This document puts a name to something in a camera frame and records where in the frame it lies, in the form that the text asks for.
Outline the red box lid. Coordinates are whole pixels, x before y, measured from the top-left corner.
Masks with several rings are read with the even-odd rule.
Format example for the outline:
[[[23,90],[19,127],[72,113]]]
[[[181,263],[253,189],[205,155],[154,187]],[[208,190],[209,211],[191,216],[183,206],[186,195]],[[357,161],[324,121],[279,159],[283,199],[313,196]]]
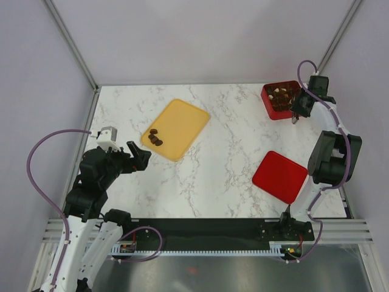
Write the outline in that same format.
[[[305,167],[275,151],[268,151],[253,175],[252,183],[278,200],[292,204],[307,175]]]

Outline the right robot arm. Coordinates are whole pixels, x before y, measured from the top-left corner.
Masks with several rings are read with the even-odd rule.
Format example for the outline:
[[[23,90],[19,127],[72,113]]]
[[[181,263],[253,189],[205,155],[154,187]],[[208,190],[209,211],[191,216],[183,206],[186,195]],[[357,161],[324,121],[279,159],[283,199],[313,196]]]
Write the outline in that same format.
[[[312,117],[322,132],[308,160],[309,179],[297,199],[281,214],[277,227],[285,240],[297,236],[307,221],[316,222],[313,215],[325,195],[351,179],[362,146],[362,138],[352,135],[338,117],[328,85],[328,77],[312,75],[308,87],[301,88],[291,107],[293,124],[301,117]]]

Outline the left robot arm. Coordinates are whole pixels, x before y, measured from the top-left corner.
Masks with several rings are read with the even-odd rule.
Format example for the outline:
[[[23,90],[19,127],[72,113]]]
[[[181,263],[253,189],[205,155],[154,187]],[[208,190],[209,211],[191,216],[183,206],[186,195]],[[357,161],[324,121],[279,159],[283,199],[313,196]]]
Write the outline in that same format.
[[[147,168],[151,152],[140,149],[133,141],[127,146],[129,153],[112,147],[107,150],[97,147],[84,153],[80,173],[66,196],[60,243],[40,291],[91,291],[111,248],[119,239],[126,240],[132,235],[130,214],[112,209],[92,245],[87,245],[108,199],[110,185],[121,174]]]

